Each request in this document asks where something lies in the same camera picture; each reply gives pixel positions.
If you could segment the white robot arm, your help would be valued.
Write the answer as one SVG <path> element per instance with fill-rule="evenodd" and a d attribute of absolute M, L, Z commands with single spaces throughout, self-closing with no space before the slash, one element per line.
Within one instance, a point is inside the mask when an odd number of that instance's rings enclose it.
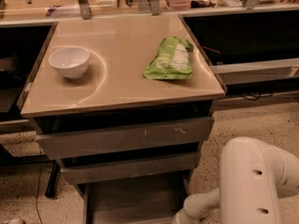
<path fill-rule="evenodd" d="M 221 151 L 220 185 L 186 198 L 172 224 L 202 224 L 215 209 L 221 224 L 282 224 L 278 201 L 299 193 L 299 158 L 250 137 Z"/>

